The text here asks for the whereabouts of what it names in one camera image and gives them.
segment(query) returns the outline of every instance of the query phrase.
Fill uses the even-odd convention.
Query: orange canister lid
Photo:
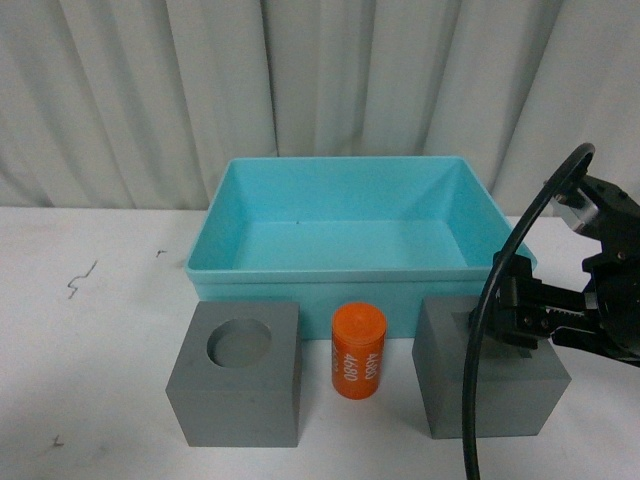
[[[349,345],[379,341],[387,331],[387,320],[375,306],[354,302],[343,305],[333,315],[333,334]]]

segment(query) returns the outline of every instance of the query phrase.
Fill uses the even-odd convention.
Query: circular hole
[[[253,319],[229,320],[216,328],[207,342],[207,354],[221,367],[253,365],[269,350],[271,331]]]

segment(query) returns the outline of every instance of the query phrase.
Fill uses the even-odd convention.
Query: black mark on table
[[[69,283],[67,283],[67,287],[69,287],[71,290],[73,290],[71,292],[71,294],[69,295],[69,300],[71,300],[73,298],[73,296],[76,294],[76,292],[78,291],[78,287],[76,287],[73,282],[75,282],[76,280],[79,280],[81,278],[87,278],[89,275],[91,275],[91,272],[93,272],[93,269],[96,268],[96,264],[98,263],[98,261],[96,260],[95,262],[93,262],[93,265],[91,265],[91,268],[89,269],[89,271],[87,273],[85,273],[84,275],[78,275],[76,277],[73,277],[71,279],[71,281]]]

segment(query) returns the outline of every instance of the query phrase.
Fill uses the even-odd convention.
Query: gray cube
[[[298,304],[200,302],[166,393],[192,447],[298,445]]]
[[[468,316],[478,297],[425,298],[413,361],[432,438],[462,436],[462,377]],[[537,435],[571,377],[548,341],[537,350],[485,336],[478,370],[478,437]]]

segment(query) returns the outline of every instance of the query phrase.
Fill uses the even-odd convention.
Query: black cable
[[[591,162],[594,152],[593,145],[583,143],[553,173],[507,238],[502,250],[500,250],[493,262],[491,272],[482,289],[478,306],[471,321],[467,356],[464,362],[464,378],[462,380],[462,446],[468,480],[480,480],[476,446],[476,387],[482,337],[487,326],[490,307],[507,273],[507,268],[513,255],[533,222],[535,222],[554,195],[560,191],[567,190],[572,183],[580,180],[587,173],[587,166]]]

